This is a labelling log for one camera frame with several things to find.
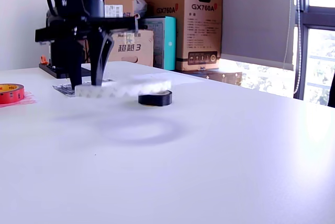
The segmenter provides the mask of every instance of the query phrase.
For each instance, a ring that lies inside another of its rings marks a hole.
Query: robotic arm
[[[137,20],[105,18],[104,0],[47,0],[53,22],[36,30],[36,42],[58,46],[57,62],[68,73],[72,88],[82,84],[82,50],[78,40],[87,40],[90,48],[92,85],[101,86],[108,56],[114,46],[113,30],[134,30]]]

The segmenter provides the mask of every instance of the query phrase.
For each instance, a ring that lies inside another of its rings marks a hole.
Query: white wall
[[[49,52],[35,43],[35,30],[46,24],[47,1],[0,0],[0,10],[0,71],[37,67]]]

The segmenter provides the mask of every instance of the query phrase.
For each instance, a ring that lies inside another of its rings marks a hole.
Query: white foam object
[[[113,98],[139,96],[164,92],[171,88],[171,81],[167,80],[124,80],[103,83],[103,86],[82,84],[75,87],[76,97]]]

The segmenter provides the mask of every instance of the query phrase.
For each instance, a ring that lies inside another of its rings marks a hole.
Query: electrical tape
[[[141,95],[138,97],[138,103],[145,106],[167,106],[172,104],[172,92],[164,91],[156,94]]]
[[[19,102],[25,97],[25,88],[20,84],[0,84],[0,105]]]

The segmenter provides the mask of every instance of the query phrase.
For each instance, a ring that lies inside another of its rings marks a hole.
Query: cardboard box
[[[219,67],[222,0],[146,0],[148,15],[177,19],[176,69]]]
[[[153,31],[139,30],[112,35],[114,47],[109,61],[126,61],[153,66]]]
[[[134,16],[134,0],[105,0],[105,17]]]
[[[176,18],[149,17],[139,25],[153,31],[153,66],[174,71],[176,67]]]

